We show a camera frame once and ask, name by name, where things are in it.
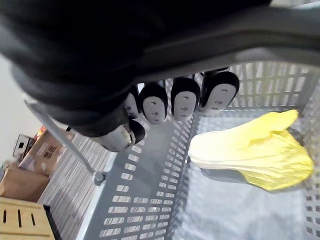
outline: floor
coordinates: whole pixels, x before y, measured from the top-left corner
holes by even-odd
[[[78,133],[72,143],[78,146],[95,170],[104,168],[110,154],[108,150]],[[38,201],[50,206],[51,217],[56,225],[52,229],[56,240],[76,239],[94,188],[91,176],[66,150]]]

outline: gray plastic basket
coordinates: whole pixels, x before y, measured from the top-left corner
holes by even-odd
[[[243,63],[230,70],[241,84],[226,111],[211,117],[198,112],[182,123],[169,110],[161,126],[139,120],[146,138],[117,154],[106,182],[97,187],[78,240],[320,239],[319,71],[285,62]],[[168,94],[171,87],[169,79]],[[299,110],[291,132],[314,160],[308,181],[267,192],[235,171],[206,171],[188,163],[194,134],[288,109]]]

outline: metal rod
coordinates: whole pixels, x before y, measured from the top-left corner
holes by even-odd
[[[24,100],[27,107],[31,110],[31,112],[45,125],[45,127],[49,130],[49,132],[62,144],[66,146],[66,148],[72,152],[74,156],[76,156],[80,162],[85,166],[86,170],[90,173],[91,176],[95,176],[96,171],[91,167],[88,160],[82,155],[82,153],[73,145],[69,139],[63,134],[61,129],[51,120],[51,118],[41,111],[37,107],[37,103],[31,103],[27,100]]]

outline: white wall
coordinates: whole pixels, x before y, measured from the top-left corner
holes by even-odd
[[[25,106],[9,61],[0,55],[0,166],[12,159],[18,135],[33,137],[41,125]]]

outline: cardboard box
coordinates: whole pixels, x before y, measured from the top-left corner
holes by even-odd
[[[70,141],[74,138],[72,133],[61,131]],[[55,171],[63,150],[63,145],[46,130],[19,164],[19,168],[49,177]]]
[[[48,183],[47,176],[20,169],[12,164],[5,169],[0,181],[0,196],[37,202]]]

